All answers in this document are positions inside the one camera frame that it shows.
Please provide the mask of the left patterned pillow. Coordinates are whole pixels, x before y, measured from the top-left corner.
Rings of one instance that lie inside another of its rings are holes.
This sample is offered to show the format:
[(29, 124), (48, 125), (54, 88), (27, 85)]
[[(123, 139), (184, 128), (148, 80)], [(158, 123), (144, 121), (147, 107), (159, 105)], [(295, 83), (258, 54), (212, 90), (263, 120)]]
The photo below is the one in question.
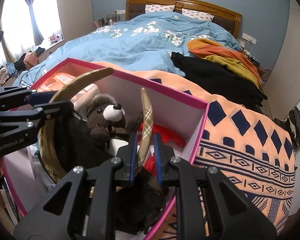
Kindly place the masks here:
[(174, 8), (175, 5), (147, 4), (145, 5), (145, 13), (174, 11)]

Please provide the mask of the orange snack bag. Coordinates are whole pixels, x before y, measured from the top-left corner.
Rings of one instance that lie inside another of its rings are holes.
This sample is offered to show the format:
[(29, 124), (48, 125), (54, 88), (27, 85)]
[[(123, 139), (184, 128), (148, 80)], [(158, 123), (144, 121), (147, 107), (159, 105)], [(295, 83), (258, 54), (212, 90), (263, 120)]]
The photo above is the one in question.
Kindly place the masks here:
[(49, 92), (54, 90), (60, 90), (65, 85), (70, 83), (76, 77), (68, 73), (56, 73), (43, 82), (41, 86), (37, 88), (38, 92)]

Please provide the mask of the patterned pillow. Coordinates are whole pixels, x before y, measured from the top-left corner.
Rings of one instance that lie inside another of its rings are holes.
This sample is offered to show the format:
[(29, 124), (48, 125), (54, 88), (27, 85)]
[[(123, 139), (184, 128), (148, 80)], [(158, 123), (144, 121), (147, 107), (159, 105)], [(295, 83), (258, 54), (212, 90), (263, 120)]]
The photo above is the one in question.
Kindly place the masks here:
[(181, 13), (182, 13), (182, 15), (185, 15), (187, 17), (194, 18), (194, 19), (201, 20), (201, 21), (212, 22), (214, 19), (213, 15), (208, 14), (207, 12), (202, 12), (202, 11), (182, 9)]
[(145, 5), (145, 13), (174, 11), (174, 8), (175, 5), (147, 4)]

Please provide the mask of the orange mustard clothes pile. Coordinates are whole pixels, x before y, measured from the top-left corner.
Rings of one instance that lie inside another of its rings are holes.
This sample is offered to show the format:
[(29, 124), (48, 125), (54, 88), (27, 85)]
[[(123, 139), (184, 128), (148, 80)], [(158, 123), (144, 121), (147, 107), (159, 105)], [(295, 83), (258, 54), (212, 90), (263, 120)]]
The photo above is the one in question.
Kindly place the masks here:
[(241, 52), (206, 38), (192, 39), (186, 45), (194, 56), (226, 66), (234, 74), (261, 88), (262, 80), (257, 68)]

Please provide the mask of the pink storage box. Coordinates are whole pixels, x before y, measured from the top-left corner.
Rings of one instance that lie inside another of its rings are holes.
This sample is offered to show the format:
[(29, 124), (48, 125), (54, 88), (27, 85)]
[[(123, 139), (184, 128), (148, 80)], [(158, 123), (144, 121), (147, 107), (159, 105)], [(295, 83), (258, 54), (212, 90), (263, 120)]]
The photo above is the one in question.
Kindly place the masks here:
[[(102, 67), (96, 64), (83, 62), (82, 66), (89, 72)], [(173, 129), (178, 135), (186, 138), (186, 145), (180, 155), (177, 155), (191, 165), (193, 161), (190, 155), (194, 154), (202, 137), (207, 111), (207, 102), (184, 94), (160, 83), (130, 75), (126, 72), (115, 70), (114, 74), (97, 82), (105, 91), (119, 97), (124, 109), (129, 113), (135, 113), (141, 101), (141, 89), (144, 88), (151, 101), (153, 118), (158, 124)], [(168, 214), (171, 207), (177, 207), (176, 197), (172, 198), (164, 208), (164, 214)]]

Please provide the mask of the black fabric pouch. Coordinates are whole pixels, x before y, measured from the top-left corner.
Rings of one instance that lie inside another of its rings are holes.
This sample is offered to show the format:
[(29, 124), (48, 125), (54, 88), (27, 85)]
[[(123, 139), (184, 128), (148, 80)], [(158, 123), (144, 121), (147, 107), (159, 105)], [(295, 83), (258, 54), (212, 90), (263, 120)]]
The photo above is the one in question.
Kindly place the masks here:
[[(60, 166), (70, 172), (75, 166), (95, 168), (111, 158), (108, 152), (111, 139), (127, 142), (131, 133), (138, 130), (142, 116), (117, 125), (103, 122), (100, 117), (93, 124), (76, 113), (59, 117), (54, 124), (53, 144)], [(168, 188), (161, 187), (157, 178), (144, 167), (136, 173), (133, 185), (124, 187), (115, 195), (116, 228), (136, 235), (147, 233), (166, 204)]]

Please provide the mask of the windowsill clothes pile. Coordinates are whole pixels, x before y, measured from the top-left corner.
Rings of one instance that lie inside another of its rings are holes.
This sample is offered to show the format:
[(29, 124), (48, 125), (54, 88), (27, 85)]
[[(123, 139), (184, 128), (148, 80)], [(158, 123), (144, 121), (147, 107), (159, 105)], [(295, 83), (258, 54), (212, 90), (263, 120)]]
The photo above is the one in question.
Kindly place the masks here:
[(26, 70), (30, 70), (32, 67), (39, 63), (39, 57), (45, 51), (44, 48), (38, 47), (35, 51), (24, 53), (16, 62), (9, 62), (0, 67), (0, 85), (7, 85), (14, 78)]

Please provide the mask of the dark clothes on floor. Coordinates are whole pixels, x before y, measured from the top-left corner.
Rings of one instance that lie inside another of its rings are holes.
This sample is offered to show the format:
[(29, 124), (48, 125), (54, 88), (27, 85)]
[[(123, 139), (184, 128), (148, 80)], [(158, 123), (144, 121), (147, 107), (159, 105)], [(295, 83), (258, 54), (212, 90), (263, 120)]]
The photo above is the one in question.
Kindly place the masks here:
[(293, 149), (296, 151), (300, 147), (300, 109), (295, 106), (285, 120), (274, 118), (273, 122), (289, 133)]

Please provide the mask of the brown teddy bear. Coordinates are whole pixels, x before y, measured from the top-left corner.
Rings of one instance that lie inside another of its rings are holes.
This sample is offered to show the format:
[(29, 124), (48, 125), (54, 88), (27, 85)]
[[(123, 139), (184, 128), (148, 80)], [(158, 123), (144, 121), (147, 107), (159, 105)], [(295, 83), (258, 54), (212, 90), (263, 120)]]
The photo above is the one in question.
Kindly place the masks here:
[(130, 134), (137, 132), (143, 123), (142, 112), (126, 120), (125, 110), (109, 94), (89, 95), (76, 105), (76, 110), (98, 144), (109, 144), (111, 139), (128, 141)]

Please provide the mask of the red plastic toy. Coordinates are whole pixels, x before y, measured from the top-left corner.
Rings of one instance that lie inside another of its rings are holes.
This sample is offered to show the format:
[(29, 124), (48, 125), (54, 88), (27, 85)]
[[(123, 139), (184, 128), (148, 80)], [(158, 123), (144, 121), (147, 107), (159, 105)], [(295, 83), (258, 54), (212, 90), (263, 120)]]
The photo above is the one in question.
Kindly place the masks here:
[[(152, 132), (153, 134), (160, 133), (162, 142), (164, 144), (171, 142), (172, 145), (177, 146), (177, 148), (179, 149), (183, 149), (186, 144), (185, 140), (180, 135), (178, 135), (175, 131), (172, 131), (164, 126), (154, 124)], [(143, 166), (148, 172), (150, 172), (151, 175), (157, 175), (153, 145), (151, 145), (148, 150), (148, 154)]]

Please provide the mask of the right patterned pillow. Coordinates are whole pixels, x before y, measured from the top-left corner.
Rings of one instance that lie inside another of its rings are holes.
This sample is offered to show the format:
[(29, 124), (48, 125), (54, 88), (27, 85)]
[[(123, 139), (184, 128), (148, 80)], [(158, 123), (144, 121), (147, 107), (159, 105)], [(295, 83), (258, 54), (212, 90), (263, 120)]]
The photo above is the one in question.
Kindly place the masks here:
[(202, 11), (182, 9), (181, 13), (182, 13), (182, 15), (185, 15), (187, 17), (194, 18), (194, 19), (201, 20), (201, 21), (212, 22), (214, 19), (213, 15), (208, 14), (207, 12), (202, 12)]

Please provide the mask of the blue floral duvet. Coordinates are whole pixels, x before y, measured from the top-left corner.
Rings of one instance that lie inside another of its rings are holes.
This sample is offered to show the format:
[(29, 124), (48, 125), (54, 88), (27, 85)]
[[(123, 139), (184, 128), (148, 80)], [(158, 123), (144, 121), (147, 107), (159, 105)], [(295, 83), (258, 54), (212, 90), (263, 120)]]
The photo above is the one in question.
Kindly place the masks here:
[(216, 23), (177, 12), (150, 12), (66, 42), (46, 60), (21, 72), (13, 84), (30, 87), (67, 58), (113, 63), (130, 71), (161, 70), (185, 76), (172, 63), (171, 53), (189, 56), (186, 44), (195, 38), (218, 42), (232, 51), (242, 50), (237, 40)]

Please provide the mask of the wooden headboard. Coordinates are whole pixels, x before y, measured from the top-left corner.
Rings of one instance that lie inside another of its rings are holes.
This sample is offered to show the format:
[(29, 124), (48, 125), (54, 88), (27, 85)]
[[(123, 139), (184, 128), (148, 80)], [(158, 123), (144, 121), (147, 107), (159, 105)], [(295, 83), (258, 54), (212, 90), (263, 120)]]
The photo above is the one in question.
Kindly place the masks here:
[(238, 38), (242, 19), (240, 13), (199, 0), (126, 0), (126, 20), (144, 14), (147, 4), (174, 5), (174, 10), (178, 13), (183, 9), (206, 12), (214, 16), (214, 23), (226, 29), (234, 38)]

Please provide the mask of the plaid beige headband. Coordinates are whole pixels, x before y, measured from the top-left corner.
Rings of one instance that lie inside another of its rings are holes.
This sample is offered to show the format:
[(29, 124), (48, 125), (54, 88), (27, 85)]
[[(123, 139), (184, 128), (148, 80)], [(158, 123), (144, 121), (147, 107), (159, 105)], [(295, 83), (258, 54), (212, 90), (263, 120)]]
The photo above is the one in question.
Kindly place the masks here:
[[(115, 70), (113, 68), (108, 67), (84, 73), (74, 78), (57, 91), (50, 100), (50, 103), (69, 101), (85, 87), (114, 74), (114, 72)], [(143, 129), (141, 143), (137, 154), (137, 171), (141, 169), (141, 166), (146, 160), (153, 134), (153, 110), (151, 101), (144, 88), (141, 89), (141, 101), (143, 108)], [(53, 144), (53, 136), (55, 135), (54, 125), (55, 122), (52, 119), (49, 119), (46, 125), (40, 129), (38, 144), (43, 167), (52, 180), (58, 182), (65, 176), (65, 170), (61, 167), (60, 162), (57, 159), (56, 150)]]

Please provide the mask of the wall power socket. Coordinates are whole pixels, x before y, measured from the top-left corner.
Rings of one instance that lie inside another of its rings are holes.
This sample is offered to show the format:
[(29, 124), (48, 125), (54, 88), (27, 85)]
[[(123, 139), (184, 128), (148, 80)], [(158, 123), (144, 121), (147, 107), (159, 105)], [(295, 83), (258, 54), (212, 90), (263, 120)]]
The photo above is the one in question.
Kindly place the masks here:
[(252, 44), (256, 44), (256, 41), (257, 41), (257, 39), (253, 38), (252, 36), (250, 36), (250, 35), (248, 35), (248, 34), (246, 34), (246, 33), (243, 33), (243, 34), (242, 34), (242, 38), (243, 38), (244, 40), (246, 40), (246, 41), (249, 41), (249, 42), (252, 43)]

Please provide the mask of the orange patterned blanket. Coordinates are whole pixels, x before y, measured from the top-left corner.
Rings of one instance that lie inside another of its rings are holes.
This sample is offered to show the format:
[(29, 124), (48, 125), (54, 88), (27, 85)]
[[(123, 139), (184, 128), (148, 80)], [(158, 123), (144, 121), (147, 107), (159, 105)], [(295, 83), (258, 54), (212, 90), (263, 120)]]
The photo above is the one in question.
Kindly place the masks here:
[(274, 224), (288, 219), (295, 184), (295, 158), (288, 133), (268, 117), (210, 94), (197, 84), (160, 70), (129, 72), (207, 101), (202, 139), (189, 157), (198, 167), (215, 164)]

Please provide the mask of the black clothes pile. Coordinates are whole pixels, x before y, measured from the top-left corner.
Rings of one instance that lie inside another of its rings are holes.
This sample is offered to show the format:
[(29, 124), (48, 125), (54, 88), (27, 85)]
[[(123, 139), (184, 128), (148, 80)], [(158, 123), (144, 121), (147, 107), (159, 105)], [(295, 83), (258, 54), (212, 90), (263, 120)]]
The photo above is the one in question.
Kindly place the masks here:
[(251, 81), (234, 74), (221, 64), (176, 52), (172, 53), (171, 60), (189, 81), (210, 94), (221, 95), (247, 109), (257, 112), (262, 102), (268, 99)]

